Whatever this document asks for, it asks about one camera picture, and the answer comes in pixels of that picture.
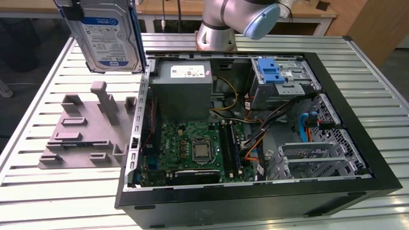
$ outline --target label on power supply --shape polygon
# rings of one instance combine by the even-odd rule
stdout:
[[[124,42],[119,38],[120,25],[115,18],[84,17],[83,28],[96,61],[105,66],[125,66],[129,63]]]
[[[171,78],[204,78],[204,70],[205,66],[172,66]]]

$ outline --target motherboard chip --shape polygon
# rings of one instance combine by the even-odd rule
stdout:
[[[197,138],[192,141],[193,155],[192,160],[204,162],[212,160],[212,143],[208,138]]]
[[[195,145],[195,156],[199,157],[209,157],[208,147],[205,144]]]

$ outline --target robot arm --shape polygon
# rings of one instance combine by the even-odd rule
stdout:
[[[235,30],[252,39],[270,31],[278,15],[276,0],[205,0],[197,36],[200,50],[233,50]],[[135,0],[55,0],[91,72],[145,70]]]
[[[278,16],[276,0],[205,0],[197,48],[233,50],[235,30],[259,40],[269,33]]]

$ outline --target floor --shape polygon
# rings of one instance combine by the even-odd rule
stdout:
[[[15,92],[12,98],[0,98],[0,153],[8,141],[7,137],[13,133],[69,36],[69,30],[64,25],[59,26],[52,20],[33,23],[41,39],[41,45],[36,48],[39,68],[27,73],[15,73],[0,61],[0,78],[7,84],[12,84],[9,88]],[[409,49],[396,49],[380,68],[406,100],[409,100],[408,63]]]

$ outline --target hard drive label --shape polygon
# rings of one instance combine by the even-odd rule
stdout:
[[[115,18],[84,17],[81,24],[97,61],[105,66],[125,66],[129,60],[120,39],[124,35],[119,21]]]

